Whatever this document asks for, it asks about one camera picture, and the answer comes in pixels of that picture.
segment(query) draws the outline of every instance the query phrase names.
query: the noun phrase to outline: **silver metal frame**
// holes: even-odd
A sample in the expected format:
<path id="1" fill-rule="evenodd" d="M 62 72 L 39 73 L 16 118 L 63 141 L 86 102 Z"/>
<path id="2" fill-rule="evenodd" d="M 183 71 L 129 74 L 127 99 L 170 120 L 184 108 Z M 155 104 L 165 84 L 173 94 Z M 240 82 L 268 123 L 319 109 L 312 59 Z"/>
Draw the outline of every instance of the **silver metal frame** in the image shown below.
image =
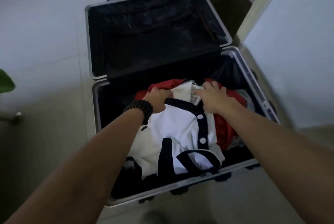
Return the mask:
<path id="1" fill-rule="evenodd" d="M 261 90 L 261 87 L 259 86 L 257 80 L 255 79 L 253 73 L 251 72 L 250 68 L 246 64 L 245 60 L 243 59 L 239 49 L 234 46 L 229 46 L 229 47 L 224 47 L 222 48 L 221 54 L 223 56 L 230 56 L 235 58 L 237 64 L 240 67 L 241 72 L 243 73 L 244 77 L 246 78 L 251 90 L 253 91 L 253 94 L 260 104 L 265 116 L 269 118 L 272 121 L 275 121 L 277 123 L 280 123 L 277 115 L 275 114 L 273 108 L 268 102 L 268 99 L 265 97 L 263 91 Z M 97 100 L 97 91 L 99 87 L 108 85 L 109 82 L 106 79 L 99 80 L 94 83 L 93 85 L 93 103 L 94 103 L 94 115 L 95 115 L 95 123 L 96 123 L 96 131 L 101 130 L 101 121 L 100 121 L 100 113 L 99 113 L 99 107 L 98 107 L 98 100 Z M 223 175 L 225 173 L 231 172 L 231 171 L 236 171 L 238 169 L 248 167 L 253 164 L 257 164 L 256 159 L 250 159 L 248 161 L 242 162 L 242 163 L 237 163 L 235 165 L 231 165 L 225 168 L 222 168 L 218 171 L 217 174 L 211 174 L 211 173 L 206 173 L 202 176 L 198 177 L 192 177 L 186 180 L 179 181 L 177 183 L 169 184 L 160 188 L 156 188 L 147 192 L 142 192 L 136 195 L 133 195 L 131 197 L 123 198 L 123 199 L 117 199 L 114 200 L 112 198 L 108 199 L 108 202 L 106 204 L 107 207 L 114 207 L 118 205 L 123 205 L 126 203 L 130 203 L 133 201 L 137 201 L 140 199 L 145 199 L 151 196 L 155 196 L 164 192 L 168 192 L 170 190 L 174 190 L 177 188 L 181 188 L 183 186 L 190 186 L 192 184 L 196 184 L 199 182 L 203 182 L 205 180 L 212 180 L 217 176 Z"/>
<path id="2" fill-rule="evenodd" d="M 92 70 L 92 56 L 90 54 L 90 36 L 89 36 L 89 26 L 88 26 L 88 10 L 91 8 L 91 7 L 96 7 L 96 6 L 101 6 L 101 5 L 107 5 L 107 4 L 113 4 L 113 3 L 118 3 L 118 2 L 122 2 L 122 1 L 128 1 L 128 0 L 110 0 L 110 1 L 106 1 L 106 2 L 101 2 L 101 3 L 96 3 L 96 4 L 92 4 L 92 5 L 88 5 L 86 6 L 85 8 L 85 16 L 86 16 L 86 31 L 87 31 L 87 45 L 88 45 L 88 57 L 89 57 L 89 71 L 90 71 L 90 77 L 93 79 L 93 80 L 99 80 L 99 79 L 103 79 L 103 78 L 106 78 L 106 75 L 102 75 L 102 76 L 94 76 L 93 75 L 93 70 Z M 231 37 L 231 35 L 229 34 L 227 28 L 225 27 L 224 23 L 222 22 L 222 20 L 220 19 L 217 11 L 214 9 L 212 3 L 210 0 L 207 0 L 207 3 L 209 5 L 209 7 L 211 8 L 213 14 L 215 15 L 215 17 L 217 18 L 220 26 L 222 27 L 223 31 L 225 32 L 226 34 L 226 37 L 227 37 L 227 41 L 228 43 L 225 44 L 225 45 L 221 45 L 221 47 L 226 47 L 226 46 L 229 46 L 233 39 Z"/>

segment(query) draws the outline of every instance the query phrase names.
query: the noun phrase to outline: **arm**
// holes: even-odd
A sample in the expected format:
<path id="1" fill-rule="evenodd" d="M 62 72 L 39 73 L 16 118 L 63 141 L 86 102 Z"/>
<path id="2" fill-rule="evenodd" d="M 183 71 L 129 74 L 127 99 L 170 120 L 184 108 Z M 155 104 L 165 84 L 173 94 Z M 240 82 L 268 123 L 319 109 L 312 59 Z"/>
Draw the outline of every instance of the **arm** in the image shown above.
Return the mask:
<path id="1" fill-rule="evenodd" d="M 333 223 L 333 152 L 244 108 L 216 82 L 204 87 L 196 91 L 204 109 L 223 116 L 236 130 L 303 220 Z"/>
<path id="2" fill-rule="evenodd" d="M 158 113 L 167 97 L 172 97 L 171 91 L 153 88 L 144 99 Z M 6 224 L 95 223 L 143 120 L 140 109 L 130 109 L 107 125 L 51 174 Z"/>

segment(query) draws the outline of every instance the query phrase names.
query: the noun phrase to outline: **green leaf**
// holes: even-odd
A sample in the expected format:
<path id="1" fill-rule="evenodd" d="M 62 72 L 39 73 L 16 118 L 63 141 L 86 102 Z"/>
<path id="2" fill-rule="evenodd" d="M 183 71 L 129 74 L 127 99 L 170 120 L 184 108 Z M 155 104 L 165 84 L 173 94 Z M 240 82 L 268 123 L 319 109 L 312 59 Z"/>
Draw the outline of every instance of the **green leaf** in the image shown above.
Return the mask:
<path id="1" fill-rule="evenodd" d="M 15 88 L 15 84 L 12 79 L 0 69 L 0 93 L 13 91 Z"/>

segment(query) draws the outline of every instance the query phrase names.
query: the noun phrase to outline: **red cloth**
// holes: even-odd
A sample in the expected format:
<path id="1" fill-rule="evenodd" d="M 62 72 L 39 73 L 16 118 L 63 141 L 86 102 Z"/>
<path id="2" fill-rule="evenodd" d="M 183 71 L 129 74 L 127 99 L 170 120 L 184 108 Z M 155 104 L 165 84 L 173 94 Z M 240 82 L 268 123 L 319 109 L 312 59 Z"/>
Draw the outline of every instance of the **red cloth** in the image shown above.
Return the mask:
<path id="1" fill-rule="evenodd" d="M 207 82 L 212 82 L 212 79 L 205 79 Z M 147 90 L 138 91 L 135 95 L 135 100 L 141 100 L 150 92 L 153 87 L 157 87 L 159 89 L 173 89 L 183 83 L 184 80 L 172 79 L 164 82 L 155 83 L 149 86 Z M 236 91 L 227 89 L 226 94 L 229 97 L 234 97 L 241 105 L 247 107 L 246 100 Z M 238 136 L 236 131 L 227 123 L 227 121 L 220 115 L 214 114 L 214 123 L 216 127 L 216 134 L 217 134 L 217 144 L 220 146 L 222 151 L 226 151 L 228 146 L 231 144 L 233 137 Z"/>

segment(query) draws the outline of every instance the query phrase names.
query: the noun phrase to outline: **open suitcase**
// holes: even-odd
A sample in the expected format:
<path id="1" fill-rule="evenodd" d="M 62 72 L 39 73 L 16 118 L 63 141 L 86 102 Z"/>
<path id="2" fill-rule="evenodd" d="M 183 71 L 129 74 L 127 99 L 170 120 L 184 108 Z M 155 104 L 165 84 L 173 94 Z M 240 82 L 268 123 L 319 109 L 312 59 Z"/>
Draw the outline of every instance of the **open suitcase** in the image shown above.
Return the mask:
<path id="1" fill-rule="evenodd" d="M 86 7 L 86 24 L 96 132 L 118 117 L 139 90 L 178 78 L 212 78 L 228 89 L 246 89 L 256 112 L 277 123 L 259 87 L 210 0 L 110 0 Z M 181 175 L 165 184 L 121 171 L 107 206 L 152 200 L 190 185 L 225 181 L 232 171 L 258 167 L 247 147 L 223 152 L 221 169 L 197 177 Z"/>

